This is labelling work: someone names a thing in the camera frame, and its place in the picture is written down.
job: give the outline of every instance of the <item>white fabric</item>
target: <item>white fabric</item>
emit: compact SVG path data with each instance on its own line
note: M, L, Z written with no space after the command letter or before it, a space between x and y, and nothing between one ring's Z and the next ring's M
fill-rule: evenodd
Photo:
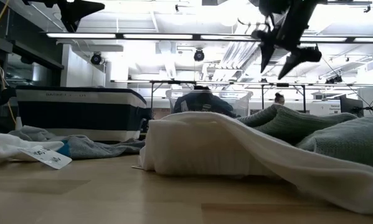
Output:
M139 165L169 175L271 170L340 207L373 213L373 167L295 148L221 114L186 112L150 121Z
M21 140L19 137L10 134L0 134L0 162L8 159L17 159L22 161L37 161L20 151L18 148L32 148L34 146L44 146L47 149L57 151L64 143L62 142L29 142Z

